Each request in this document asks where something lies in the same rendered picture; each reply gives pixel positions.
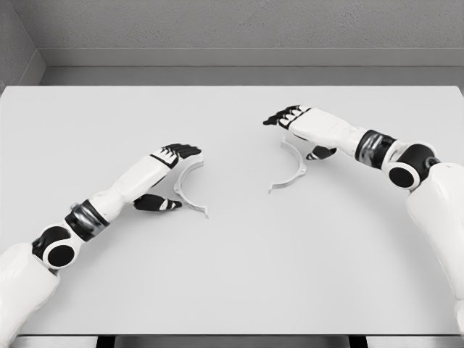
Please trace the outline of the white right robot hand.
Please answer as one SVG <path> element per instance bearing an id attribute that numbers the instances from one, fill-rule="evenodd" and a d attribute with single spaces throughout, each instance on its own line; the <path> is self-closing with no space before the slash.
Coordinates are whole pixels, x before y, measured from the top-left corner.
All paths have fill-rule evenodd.
<path id="1" fill-rule="evenodd" d="M 263 124 L 278 125 L 297 138 L 313 143 L 315 148 L 306 156 L 307 160 L 324 160 L 338 149 L 348 156 L 355 155 L 356 143 L 348 134 L 350 125 L 320 109 L 290 106 L 270 116 Z"/>

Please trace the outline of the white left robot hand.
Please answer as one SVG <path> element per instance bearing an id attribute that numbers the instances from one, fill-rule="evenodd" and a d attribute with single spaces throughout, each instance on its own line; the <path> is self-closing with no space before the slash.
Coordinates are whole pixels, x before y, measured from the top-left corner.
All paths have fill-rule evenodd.
<path id="1" fill-rule="evenodd" d="M 122 205 L 132 203 L 137 210 L 164 212 L 182 207 L 182 203 L 147 191 L 156 186 L 181 161 L 201 154 L 202 150 L 188 144 L 170 144 L 144 156 L 109 189 Z"/>

